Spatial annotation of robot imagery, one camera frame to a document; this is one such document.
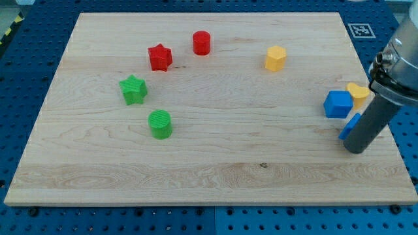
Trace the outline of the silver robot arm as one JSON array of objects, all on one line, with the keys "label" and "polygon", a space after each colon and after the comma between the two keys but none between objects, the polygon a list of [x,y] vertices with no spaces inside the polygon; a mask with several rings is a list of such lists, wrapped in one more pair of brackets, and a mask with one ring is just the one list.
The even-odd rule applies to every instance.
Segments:
[{"label": "silver robot arm", "polygon": [[397,105],[417,106],[417,1],[370,66],[370,89]]}]

